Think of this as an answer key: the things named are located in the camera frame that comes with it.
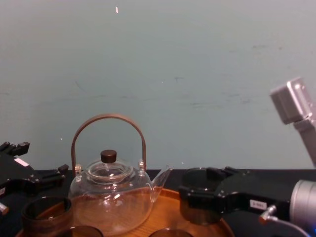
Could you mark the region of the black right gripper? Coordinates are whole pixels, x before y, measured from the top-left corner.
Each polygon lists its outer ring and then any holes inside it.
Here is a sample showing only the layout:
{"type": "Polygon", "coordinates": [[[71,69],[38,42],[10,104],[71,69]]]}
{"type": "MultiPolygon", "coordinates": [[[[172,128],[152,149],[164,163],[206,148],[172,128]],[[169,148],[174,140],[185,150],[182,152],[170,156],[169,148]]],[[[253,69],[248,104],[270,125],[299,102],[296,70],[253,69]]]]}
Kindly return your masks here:
{"type": "Polygon", "coordinates": [[[222,181],[214,192],[185,186],[179,187],[180,212],[189,214],[194,210],[210,210],[215,213],[246,211],[262,214],[269,206],[276,207],[275,215],[281,220],[290,219],[291,186],[256,173],[239,173],[239,170],[208,167],[206,177],[222,181]]]}

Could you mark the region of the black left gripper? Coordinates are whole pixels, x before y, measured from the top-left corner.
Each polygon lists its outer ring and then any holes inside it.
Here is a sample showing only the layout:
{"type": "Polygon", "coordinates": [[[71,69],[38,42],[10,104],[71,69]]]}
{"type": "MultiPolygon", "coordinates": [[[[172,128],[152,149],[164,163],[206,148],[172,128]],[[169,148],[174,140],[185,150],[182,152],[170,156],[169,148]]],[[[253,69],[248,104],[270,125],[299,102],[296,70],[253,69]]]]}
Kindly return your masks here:
{"type": "Polygon", "coordinates": [[[64,164],[47,174],[37,173],[28,163],[15,156],[22,156],[29,150],[30,143],[0,145],[0,197],[24,192],[36,194],[61,187],[66,179],[69,166],[64,164]]]}

